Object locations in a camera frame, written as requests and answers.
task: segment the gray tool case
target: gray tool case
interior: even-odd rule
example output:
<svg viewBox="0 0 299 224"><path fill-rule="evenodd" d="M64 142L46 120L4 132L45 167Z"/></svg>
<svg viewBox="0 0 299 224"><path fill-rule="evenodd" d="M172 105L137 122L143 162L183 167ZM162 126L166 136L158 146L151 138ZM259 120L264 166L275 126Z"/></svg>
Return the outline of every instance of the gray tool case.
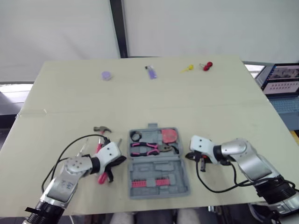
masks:
<svg viewBox="0 0 299 224"><path fill-rule="evenodd" d="M177 140L168 143L176 150L160 152L158 155L147 155L134 157L131 154L148 153L153 150L146 146L135 146L131 144L138 142L163 144L162 129L173 129L177 133ZM132 141L131 134L136 134ZM132 199L165 198L185 196L190 193L190 185L186 173L182 143L178 130L174 127L158 128L157 124L148 124L146 129L130 130L128 137L128 189Z"/></svg>

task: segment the small red object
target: small red object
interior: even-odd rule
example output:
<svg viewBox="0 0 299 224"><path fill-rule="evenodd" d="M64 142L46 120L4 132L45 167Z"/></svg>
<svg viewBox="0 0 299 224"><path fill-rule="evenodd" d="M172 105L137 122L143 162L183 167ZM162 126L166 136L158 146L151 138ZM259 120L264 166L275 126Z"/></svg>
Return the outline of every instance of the small red object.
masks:
<svg viewBox="0 0 299 224"><path fill-rule="evenodd" d="M162 140L164 143L176 142L176 140L178 139L178 134L173 129L162 129L161 133L162 133Z"/></svg>
<svg viewBox="0 0 299 224"><path fill-rule="evenodd" d="M210 69L210 67L205 66L203 70L204 70L204 71L208 71L209 69Z"/></svg>
<svg viewBox="0 0 299 224"><path fill-rule="evenodd" d="M206 66L208 66L208 67L212 67L212 66L213 66L213 63L212 63L212 62L208 62L208 63L206 64Z"/></svg>
<svg viewBox="0 0 299 224"><path fill-rule="evenodd" d="M102 143L99 143L98 146L97 146L97 149L95 151L95 153L98 153L100 151L100 149L102 148L103 144Z"/></svg>
<svg viewBox="0 0 299 224"><path fill-rule="evenodd" d="M157 186L170 185L170 180L169 179L156 180L156 185Z"/></svg>
<svg viewBox="0 0 299 224"><path fill-rule="evenodd" d="M104 184L107 178L108 178L108 174L106 172L101 174L100 177L98 178L98 184Z"/></svg>
<svg viewBox="0 0 299 224"><path fill-rule="evenodd" d="M132 188L144 188L146 187L146 181L132 181Z"/></svg>

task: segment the gray floor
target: gray floor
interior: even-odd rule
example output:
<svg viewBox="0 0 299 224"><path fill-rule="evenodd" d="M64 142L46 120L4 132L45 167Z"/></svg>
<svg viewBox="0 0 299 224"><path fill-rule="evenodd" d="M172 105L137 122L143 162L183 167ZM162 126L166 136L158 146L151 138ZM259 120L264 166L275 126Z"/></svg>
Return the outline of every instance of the gray floor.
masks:
<svg viewBox="0 0 299 224"><path fill-rule="evenodd" d="M75 224L84 224L84 216L72 216ZM0 218L0 224L22 224L25 220L23 217ZM62 216L59 224L72 224L69 216Z"/></svg>

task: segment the hammer head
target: hammer head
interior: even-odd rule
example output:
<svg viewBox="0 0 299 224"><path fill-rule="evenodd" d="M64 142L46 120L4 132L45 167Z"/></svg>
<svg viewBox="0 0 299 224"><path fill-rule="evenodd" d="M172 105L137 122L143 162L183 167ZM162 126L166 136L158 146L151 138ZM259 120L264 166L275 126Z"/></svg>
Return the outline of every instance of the hammer head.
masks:
<svg viewBox="0 0 299 224"><path fill-rule="evenodd" d="M102 134L104 132L111 132L111 130L105 126L100 126L100 127L93 127L94 132L101 132Z"/></svg>

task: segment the purple eraser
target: purple eraser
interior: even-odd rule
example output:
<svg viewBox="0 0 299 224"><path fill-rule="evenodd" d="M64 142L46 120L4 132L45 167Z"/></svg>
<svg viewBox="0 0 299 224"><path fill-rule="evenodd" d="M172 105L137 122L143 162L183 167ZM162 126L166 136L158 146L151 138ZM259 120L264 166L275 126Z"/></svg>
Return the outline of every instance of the purple eraser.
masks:
<svg viewBox="0 0 299 224"><path fill-rule="evenodd" d="M108 81L109 79L111 79L111 73L109 71L104 71L102 72L102 79Z"/></svg>

